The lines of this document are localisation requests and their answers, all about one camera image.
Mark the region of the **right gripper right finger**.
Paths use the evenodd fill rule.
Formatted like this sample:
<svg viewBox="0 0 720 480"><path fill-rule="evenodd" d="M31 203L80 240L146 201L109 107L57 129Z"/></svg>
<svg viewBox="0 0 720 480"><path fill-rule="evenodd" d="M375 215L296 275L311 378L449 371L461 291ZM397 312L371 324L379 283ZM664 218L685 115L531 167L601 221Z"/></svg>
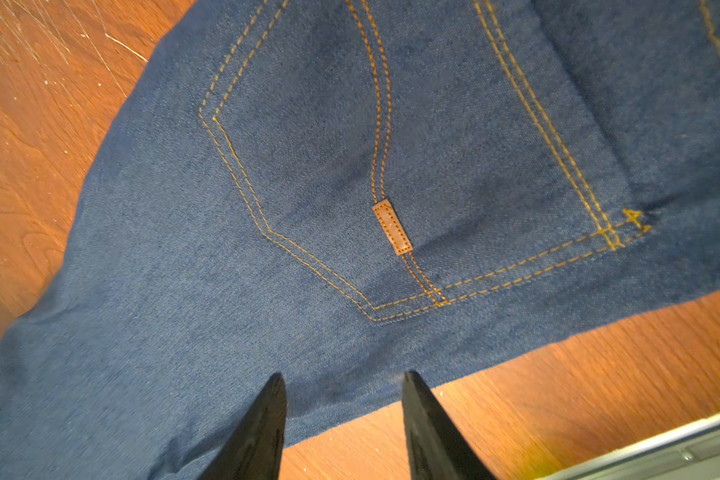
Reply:
<svg viewBox="0 0 720 480"><path fill-rule="evenodd" d="M401 405L412 479L497 479L416 371L405 373Z"/></svg>

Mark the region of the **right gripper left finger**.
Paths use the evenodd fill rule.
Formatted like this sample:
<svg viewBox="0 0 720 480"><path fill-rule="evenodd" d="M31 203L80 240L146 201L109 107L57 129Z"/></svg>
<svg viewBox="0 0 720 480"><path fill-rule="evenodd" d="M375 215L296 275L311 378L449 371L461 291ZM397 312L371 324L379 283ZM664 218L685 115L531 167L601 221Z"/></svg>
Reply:
<svg viewBox="0 0 720 480"><path fill-rule="evenodd" d="M285 380L274 373L199 479L278 479L286 418Z"/></svg>

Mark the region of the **dark blue denim trousers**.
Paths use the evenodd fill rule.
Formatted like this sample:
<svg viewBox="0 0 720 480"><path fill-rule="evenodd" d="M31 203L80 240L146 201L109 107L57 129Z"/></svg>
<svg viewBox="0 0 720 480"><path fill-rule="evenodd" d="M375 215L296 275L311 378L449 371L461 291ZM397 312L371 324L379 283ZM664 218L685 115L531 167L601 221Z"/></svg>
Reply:
<svg viewBox="0 0 720 480"><path fill-rule="evenodd" d="M0 479L194 479L720 289L720 1L199 1L0 341Z"/></svg>

